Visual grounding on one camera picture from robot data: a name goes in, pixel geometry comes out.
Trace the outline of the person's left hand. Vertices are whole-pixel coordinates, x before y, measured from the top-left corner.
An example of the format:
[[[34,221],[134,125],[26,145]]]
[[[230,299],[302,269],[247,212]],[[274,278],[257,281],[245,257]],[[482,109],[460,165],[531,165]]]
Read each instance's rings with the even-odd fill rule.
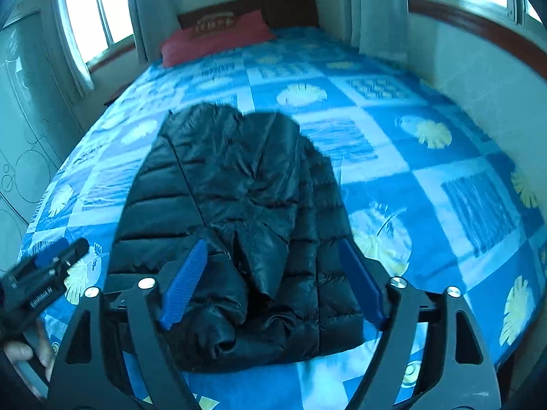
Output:
[[[3,352],[13,367],[17,371],[19,377],[25,383],[27,388],[36,396],[39,400],[44,398],[44,387],[37,388],[30,377],[25,371],[21,370],[21,366],[24,363],[28,363],[34,357],[36,357],[40,364],[44,367],[45,381],[51,380],[52,370],[55,364],[55,354],[47,338],[46,331],[44,329],[43,320],[38,319],[36,321],[36,331],[32,331],[32,339],[35,342],[34,347],[27,345],[27,343],[20,341],[6,342],[3,345]]]

